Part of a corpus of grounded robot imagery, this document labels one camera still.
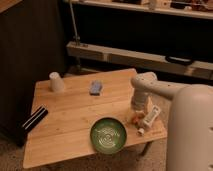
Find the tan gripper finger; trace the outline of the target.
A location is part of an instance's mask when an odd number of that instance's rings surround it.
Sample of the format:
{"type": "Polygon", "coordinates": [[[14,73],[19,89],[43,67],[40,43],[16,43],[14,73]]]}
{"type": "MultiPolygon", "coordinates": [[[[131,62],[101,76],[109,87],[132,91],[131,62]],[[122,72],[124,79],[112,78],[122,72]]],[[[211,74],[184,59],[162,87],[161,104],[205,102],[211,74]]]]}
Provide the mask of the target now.
{"type": "Polygon", "coordinates": [[[148,97],[144,104],[143,114],[147,115],[152,110],[152,107],[153,107],[152,99],[151,97],[148,97]]]}

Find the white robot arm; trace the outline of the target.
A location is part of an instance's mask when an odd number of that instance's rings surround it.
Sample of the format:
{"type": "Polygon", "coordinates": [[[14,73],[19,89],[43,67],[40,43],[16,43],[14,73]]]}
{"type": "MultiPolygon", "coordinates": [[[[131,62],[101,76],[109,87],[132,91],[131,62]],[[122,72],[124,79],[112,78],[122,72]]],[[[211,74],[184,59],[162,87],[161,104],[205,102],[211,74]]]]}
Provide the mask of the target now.
{"type": "Polygon", "coordinates": [[[133,110],[148,93],[171,100],[166,171],[213,171],[213,86],[159,81],[146,72],[131,78],[133,110]]]}

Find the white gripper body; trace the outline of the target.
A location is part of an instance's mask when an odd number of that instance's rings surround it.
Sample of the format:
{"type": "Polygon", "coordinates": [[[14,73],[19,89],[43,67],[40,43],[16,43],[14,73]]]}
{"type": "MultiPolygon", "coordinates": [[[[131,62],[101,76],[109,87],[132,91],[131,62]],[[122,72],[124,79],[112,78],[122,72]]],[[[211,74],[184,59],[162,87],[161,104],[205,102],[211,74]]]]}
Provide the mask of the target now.
{"type": "Polygon", "coordinates": [[[135,89],[133,96],[131,98],[131,106],[134,110],[144,110],[146,107],[147,98],[149,96],[148,92],[135,89]]]}

